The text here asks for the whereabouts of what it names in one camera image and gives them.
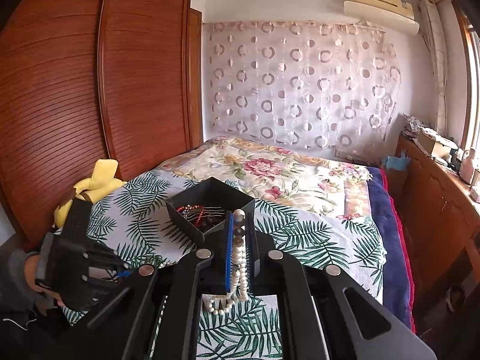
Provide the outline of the person's left hand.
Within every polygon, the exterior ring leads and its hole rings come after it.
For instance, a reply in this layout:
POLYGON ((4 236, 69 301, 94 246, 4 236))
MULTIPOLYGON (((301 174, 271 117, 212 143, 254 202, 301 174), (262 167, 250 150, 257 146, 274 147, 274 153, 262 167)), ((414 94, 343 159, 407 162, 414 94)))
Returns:
POLYGON ((28 286, 33 291, 35 291, 37 293, 43 293, 45 295, 50 295, 51 297, 53 297, 57 301, 57 303, 60 306, 64 306, 64 303, 63 303, 60 295, 57 292, 53 292, 53 291, 50 291, 49 289, 44 289, 43 287, 40 287, 40 286, 36 285, 35 275, 36 275, 36 272, 37 272, 39 260, 40 260, 40 255, 39 254, 31 255, 31 256, 27 257, 26 260, 25 260, 24 276, 25 276, 25 279, 26 279, 26 282, 27 282, 28 286))

